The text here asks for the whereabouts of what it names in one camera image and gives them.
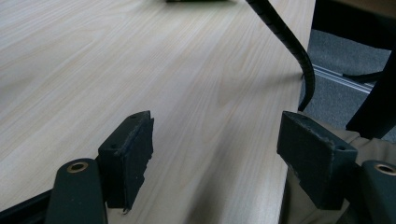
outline black cable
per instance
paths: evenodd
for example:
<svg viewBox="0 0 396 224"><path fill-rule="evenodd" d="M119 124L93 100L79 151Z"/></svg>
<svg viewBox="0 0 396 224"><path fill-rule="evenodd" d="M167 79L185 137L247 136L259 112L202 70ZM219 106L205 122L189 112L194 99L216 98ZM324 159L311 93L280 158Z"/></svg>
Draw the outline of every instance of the black cable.
<svg viewBox="0 0 396 224"><path fill-rule="evenodd" d="M300 41L289 29L288 25L280 18L268 0L247 0L250 6L256 11L264 23L282 41L290 53L297 59L303 69L305 79L305 95L298 110L303 111L314 96L315 74L311 60L308 57Z"/></svg>
<svg viewBox="0 0 396 224"><path fill-rule="evenodd" d="M358 75L358 76L343 74L343 77L347 77L359 83L368 83L368 82L378 81L382 77L382 75L384 75L383 72L376 72L376 73L370 73L370 74Z"/></svg>

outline wooden table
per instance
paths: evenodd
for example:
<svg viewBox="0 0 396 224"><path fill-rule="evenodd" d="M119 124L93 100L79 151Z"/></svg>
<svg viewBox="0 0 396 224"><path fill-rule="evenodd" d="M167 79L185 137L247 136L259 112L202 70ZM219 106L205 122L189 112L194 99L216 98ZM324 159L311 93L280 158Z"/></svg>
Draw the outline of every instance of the wooden table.
<svg viewBox="0 0 396 224"><path fill-rule="evenodd" d="M314 0L271 0L307 46ZM0 3L0 210L150 110L154 154L110 223L277 223L301 69L243 0Z"/></svg>

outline chair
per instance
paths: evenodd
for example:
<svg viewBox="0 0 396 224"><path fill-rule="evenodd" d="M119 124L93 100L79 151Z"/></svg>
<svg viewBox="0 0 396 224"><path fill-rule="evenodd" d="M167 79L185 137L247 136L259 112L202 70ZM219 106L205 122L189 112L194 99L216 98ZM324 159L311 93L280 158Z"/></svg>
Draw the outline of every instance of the chair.
<svg viewBox="0 0 396 224"><path fill-rule="evenodd" d="M318 0L312 28L378 49L392 50L383 71L353 77L376 80L346 126L365 138L382 138L396 125L396 20L331 0Z"/></svg>

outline floor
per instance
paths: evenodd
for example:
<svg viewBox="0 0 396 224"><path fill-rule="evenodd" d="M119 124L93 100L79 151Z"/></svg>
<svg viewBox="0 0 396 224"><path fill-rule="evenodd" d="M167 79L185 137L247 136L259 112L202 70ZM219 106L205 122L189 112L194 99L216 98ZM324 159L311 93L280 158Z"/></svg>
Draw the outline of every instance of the floor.
<svg viewBox="0 0 396 224"><path fill-rule="evenodd" d="M370 86L357 85L340 77L340 74L360 75L381 71L390 51L374 49L335 35L313 30L308 54L312 64L320 71L317 74L316 92L310 105L304 111L337 128L344 129L370 90ZM331 74L335 77L319 75ZM396 129L390 131L384 140L396 143Z"/></svg>

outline black object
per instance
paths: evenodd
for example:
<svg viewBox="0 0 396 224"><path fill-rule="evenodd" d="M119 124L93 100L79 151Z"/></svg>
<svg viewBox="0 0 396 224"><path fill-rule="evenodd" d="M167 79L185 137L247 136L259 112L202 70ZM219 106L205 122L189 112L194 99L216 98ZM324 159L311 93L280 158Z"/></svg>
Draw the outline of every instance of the black object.
<svg viewBox="0 0 396 224"><path fill-rule="evenodd" d="M283 112L277 153L319 209L340 209L344 199L358 223L396 223L396 167L355 163L357 150L312 119Z"/></svg>
<svg viewBox="0 0 396 224"><path fill-rule="evenodd" d="M111 204L111 208L130 210L153 152L153 123L149 111L128 117L100 146L95 161L83 159L67 163L60 168L53 190L1 212L0 223L44 223L46 217L46 223L62 223L61 219L70 221L64 223L78 223L76 220L107 223L106 213L101 210L105 209L104 202ZM69 167L71 172L85 168L72 175L67 171ZM94 203L94 206L91 204L88 211L84 208L83 213L76 213L73 211L76 202L82 206L86 202Z"/></svg>
<svg viewBox="0 0 396 224"><path fill-rule="evenodd" d="M311 60L300 41L289 29L288 25L279 17L268 0L247 0L254 11L271 29L276 37L282 41L290 53L297 59L305 79L305 96L299 105L299 110L304 111L315 92L315 74Z"/></svg>
<svg viewBox="0 0 396 224"><path fill-rule="evenodd" d="M377 49L392 49L395 34L385 26L392 19L350 7L336 1L315 3L312 29L357 41Z"/></svg>
<svg viewBox="0 0 396 224"><path fill-rule="evenodd" d="M58 170L45 223L107 223L99 168L95 160L70 161Z"/></svg>
<svg viewBox="0 0 396 224"><path fill-rule="evenodd" d="M149 112L132 115L99 147L97 160L108 189L107 207L132 208L153 152L153 125Z"/></svg>
<svg viewBox="0 0 396 224"><path fill-rule="evenodd" d="M277 153L320 209L340 209L358 151L303 115L283 112Z"/></svg>
<svg viewBox="0 0 396 224"><path fill-rule="evenodd" d="M375 73L358 75L358 76L343 74L343 77L347 77L359 83L369 83L369 82L377 82L382 77L382 75L383 72L375 72Z"/></svg>
<svg viewBox="0 0 396 224"><path fill-rule="evenodd" d="M396 223L396 167L382 161L361 166L361 187L374 223Z"/></svg>
<svg viewBox="0 0 396 224"><path fill-rule="evenodd" d="M393 51L364 103L346 129L364 138L382 138L396 125L396 52Z"/></svg>

